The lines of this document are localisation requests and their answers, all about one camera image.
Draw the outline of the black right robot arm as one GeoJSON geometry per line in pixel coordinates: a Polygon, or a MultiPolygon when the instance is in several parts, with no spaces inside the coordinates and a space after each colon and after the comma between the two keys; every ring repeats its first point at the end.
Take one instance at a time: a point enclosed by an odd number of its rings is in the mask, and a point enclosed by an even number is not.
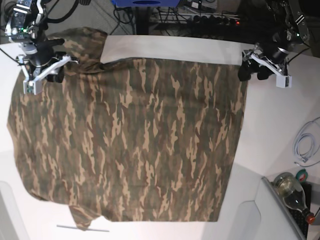
{"type": "Polygon", "coordinates": [[[48,39],[45,31],[48,24],[59,24],[68,19],[76,10],[79,1],[76,0],[71,9],[61,18],[49,18],[48,0],[18,0],[12,6],[4,34],[12,43],[18,43],[24,52],[13,60],[24,71],[27,85],[32,85],[36,79],[45,79],[52,83],[62,83],[64,67],[57,66],[67,54],[55,51],[54,47],[62,46],[62,38],[48,39]]]}

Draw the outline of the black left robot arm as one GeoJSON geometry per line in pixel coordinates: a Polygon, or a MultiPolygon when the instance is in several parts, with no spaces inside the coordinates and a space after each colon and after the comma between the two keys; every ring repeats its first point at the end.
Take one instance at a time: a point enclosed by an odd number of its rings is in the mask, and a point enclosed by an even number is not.
{"type": "Polygon", "coordinates": [[[267,8],[278,24],[271,37],[257,42],[253,48],[242,51],[242,64],[238,70],[241,82],[249,81],[256,73],[259,80],[276,75],[276,86],[290,88],[292,76],[288,73],[290,52],[309,38],[305,15],[298,0],[267,0],[267,8]]]}

